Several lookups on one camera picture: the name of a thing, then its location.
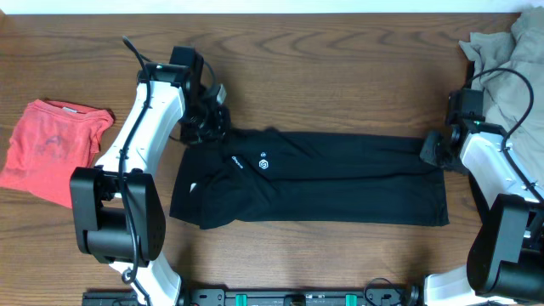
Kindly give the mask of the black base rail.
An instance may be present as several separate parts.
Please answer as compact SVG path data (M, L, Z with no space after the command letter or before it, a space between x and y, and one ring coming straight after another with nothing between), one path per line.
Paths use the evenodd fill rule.
M224 291L199 289L185 293L179 305L192 306L395 306L421 305L419 289L405 291L386 286L371 286L361 292L324 291Z

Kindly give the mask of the beige khaki garment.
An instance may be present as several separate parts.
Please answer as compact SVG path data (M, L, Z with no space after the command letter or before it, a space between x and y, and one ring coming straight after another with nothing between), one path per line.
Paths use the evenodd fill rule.
M526 77L534 91L534 104L508 143L518 165L530 181L543 185L543 8L523 12L509 32L472 32L461 50L474 63L474 72L491 68L512 69ZM530 100L526 84L511 72L496 71L472 82L484 92L484 117L507 131L521 121Z

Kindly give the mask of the black polo shirt white logo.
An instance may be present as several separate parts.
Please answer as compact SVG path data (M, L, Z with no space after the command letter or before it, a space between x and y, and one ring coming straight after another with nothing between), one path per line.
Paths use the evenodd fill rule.
M234 129L189 146L169 214L204 230L233 221L444 226L441 169L417 138Z

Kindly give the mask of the folded red t-shirt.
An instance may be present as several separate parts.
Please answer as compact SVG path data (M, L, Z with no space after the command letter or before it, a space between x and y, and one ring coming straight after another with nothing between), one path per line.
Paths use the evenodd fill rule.
M105 109L54 100L29 103L9 139L1 186L71 208L71 175L92 164L113 123Z

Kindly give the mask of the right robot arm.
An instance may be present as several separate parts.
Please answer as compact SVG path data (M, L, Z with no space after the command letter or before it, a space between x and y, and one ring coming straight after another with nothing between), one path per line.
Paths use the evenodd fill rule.
M425 279L425 305L543 301L543 190L506 136L486 122L482 92L464 88L448 98L445 130L425 139L421 159L466 174L482 220L466 264Z

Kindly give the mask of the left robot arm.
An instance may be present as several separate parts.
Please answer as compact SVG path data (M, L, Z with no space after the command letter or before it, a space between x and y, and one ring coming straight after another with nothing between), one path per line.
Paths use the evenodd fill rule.
M85 292L84 305L186 305L183 280L162 247L166 217L154 176L171 132L185 145L218 142L230 128L224 86L206 86L208 67L191 47L167 63L135 54L141 69L133 108L111 147L70 178L76 243L120 273L130 291Z

